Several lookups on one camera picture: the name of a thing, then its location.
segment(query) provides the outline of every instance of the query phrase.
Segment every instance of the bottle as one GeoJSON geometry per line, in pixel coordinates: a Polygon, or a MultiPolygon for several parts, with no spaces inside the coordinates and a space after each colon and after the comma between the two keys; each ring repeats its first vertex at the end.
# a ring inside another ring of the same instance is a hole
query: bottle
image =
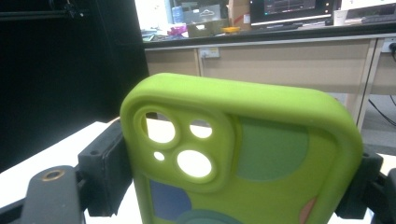
{"type": "Polygon", "coordinates": [[[172,16],[174,19],[174,24],[183,23],[184,22],[183,8],[182,7],[172,7],[172,16]]]}

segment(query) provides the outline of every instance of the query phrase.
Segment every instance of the box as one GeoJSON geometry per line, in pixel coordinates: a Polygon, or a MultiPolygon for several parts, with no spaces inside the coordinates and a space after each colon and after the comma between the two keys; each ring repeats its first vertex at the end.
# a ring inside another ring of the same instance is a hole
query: box
{"type": "Polygon", "coordinates": [[[223,27],[229,26],[227,19],[217,21],[204,21],[187,25],[189,37],[203,37],[223,34],[223,27]]]}
{"type": "Polygon", "coordinates": [[[184,22],[186,24],[203,22],[203,21],[217,21],[220,20],[220,5],[200,7],[199,9],[185,11],[184,22]]]}
{"type": "Polygon", "coordinates": [[[228,15],[230,25],[240,27],[241,30],[251,30],[249,0],[230,0],[228,15]]]}

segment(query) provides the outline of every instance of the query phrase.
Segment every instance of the blue circle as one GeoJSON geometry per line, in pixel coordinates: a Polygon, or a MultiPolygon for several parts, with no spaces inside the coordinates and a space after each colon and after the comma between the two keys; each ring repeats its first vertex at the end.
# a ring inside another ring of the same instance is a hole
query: blue circle
{"type": "Polygon", "coordinates": [[[177,218],[177,224],[242,224],[233,217],[210,210],[191,210],[177,218]]]}

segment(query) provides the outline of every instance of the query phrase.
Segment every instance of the screw hole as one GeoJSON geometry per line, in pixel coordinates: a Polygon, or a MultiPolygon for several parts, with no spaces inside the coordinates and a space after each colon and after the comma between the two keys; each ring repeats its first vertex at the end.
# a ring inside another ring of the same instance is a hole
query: screw hole
{"type": "Polygon", "coordinates": [[[53,170],[53,171],[49,171],[48,173],[46,173],[43,176],[42,180],[43,181],[52,181],[52,180],[59,179],[63,175],[64,175],[63,170],[53,170]]]}

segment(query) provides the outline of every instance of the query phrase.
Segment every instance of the camera cutout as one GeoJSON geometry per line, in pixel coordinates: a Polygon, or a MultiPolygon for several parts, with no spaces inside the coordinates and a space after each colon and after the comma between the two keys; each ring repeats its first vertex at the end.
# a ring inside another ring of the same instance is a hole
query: camera cutout
{"type": "Polygon", "coordinates": [[[202,178],[212,172],[212,163],[209,158],[195,150],[184,150],[177,155],[177,164],[180,169],[192,177],[202,178]]]}
{"type": "Polygon", "coordinates": [[[195,119],[190,124],[192,134],[199,138],[207,138],[212,134],[212,127],[203,119],[195,119]]]}
{"type": "Polygon", "coordinates": [[[161,152],[154,152],[154,158],[157,159],[157,161],[165,160],[165,156],[161,152]]]}
{"type": "Polygon", "coordinates": [[[157,143],[168,143],[175,138],[175,126],[161,113],[147,113],[148,138],[157,143]]]}

